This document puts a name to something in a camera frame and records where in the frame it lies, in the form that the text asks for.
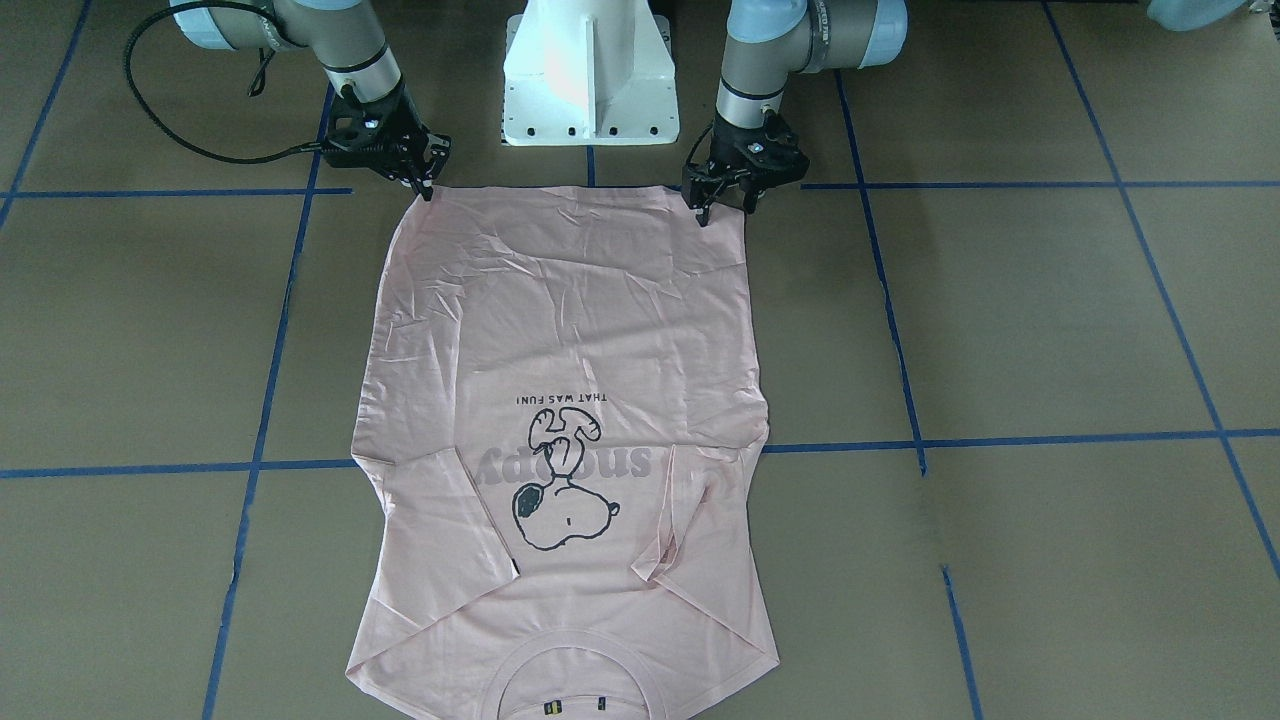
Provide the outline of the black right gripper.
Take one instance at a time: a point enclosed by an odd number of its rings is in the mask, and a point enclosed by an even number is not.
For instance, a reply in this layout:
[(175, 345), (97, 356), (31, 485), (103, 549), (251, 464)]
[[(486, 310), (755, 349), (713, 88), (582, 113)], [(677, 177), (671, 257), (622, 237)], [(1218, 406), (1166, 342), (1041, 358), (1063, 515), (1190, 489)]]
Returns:
[(334, 168), (365, 168), (408, 187), (430, 202), (434, 182), (452, 154), (452, 137), (421, 120), (403, 81), (364, 102), (352, 83), (334, 97), (323, 138), (323, 159)]

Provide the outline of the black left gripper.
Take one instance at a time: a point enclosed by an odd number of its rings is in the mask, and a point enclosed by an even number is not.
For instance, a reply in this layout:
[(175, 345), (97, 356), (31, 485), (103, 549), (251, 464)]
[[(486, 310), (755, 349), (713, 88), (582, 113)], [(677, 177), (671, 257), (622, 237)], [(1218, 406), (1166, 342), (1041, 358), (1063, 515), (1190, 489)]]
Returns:
[(758, 128), (716, 117), (703, 133), (712, 137), (709, 158), (695, 164), (689, 155), (682, 173), (682, 199), (701, 228), (708, 227), (710, 208), (727, 190), (742, 191), (742, 211), (751, 215), (767, 190), (799, 182), (810, 167), (797, 133), (774, 110), (764, 111)]

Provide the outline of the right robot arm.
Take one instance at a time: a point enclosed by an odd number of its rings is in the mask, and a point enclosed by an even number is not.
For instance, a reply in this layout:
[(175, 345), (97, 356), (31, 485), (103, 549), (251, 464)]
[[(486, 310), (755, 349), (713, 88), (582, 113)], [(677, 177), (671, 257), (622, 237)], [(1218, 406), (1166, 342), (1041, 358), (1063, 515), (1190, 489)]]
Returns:
[(452, 141), (421, 120), (401, 67), (369, 1), (172, 1), (163, 17), (205, 49), (308, 50), (334, 90), (323, 138), (303, 146), (334, 168), (362, 168), (422, 200)]

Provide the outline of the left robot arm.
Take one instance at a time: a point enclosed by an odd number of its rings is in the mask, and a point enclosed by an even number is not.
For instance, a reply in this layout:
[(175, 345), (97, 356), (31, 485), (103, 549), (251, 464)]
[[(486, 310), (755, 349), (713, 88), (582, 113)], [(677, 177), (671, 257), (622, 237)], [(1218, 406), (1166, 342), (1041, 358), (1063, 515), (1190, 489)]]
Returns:
[(897, 296), (909, 270), (982, 259), (1038, 272), (1115, 260), (1155, 311), (1197, 409), (1240, 427), (1193, 263), (1240, 278), (1277, 247), (1277, 40), (1248, 3), (1196, 35), (1146, 3), (731, 1), (707, 124), (667, 199), (676, 225), (852, 259)]

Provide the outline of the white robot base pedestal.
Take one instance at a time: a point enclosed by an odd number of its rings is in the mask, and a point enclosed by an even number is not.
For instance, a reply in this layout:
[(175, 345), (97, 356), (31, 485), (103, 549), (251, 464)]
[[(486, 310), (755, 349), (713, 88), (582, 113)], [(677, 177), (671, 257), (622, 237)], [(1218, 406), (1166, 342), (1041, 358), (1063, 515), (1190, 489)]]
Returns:
[(678, 138), (669, 22), (646, 1), (530, 1), (506, 23), (503, 72), (511, 146)]

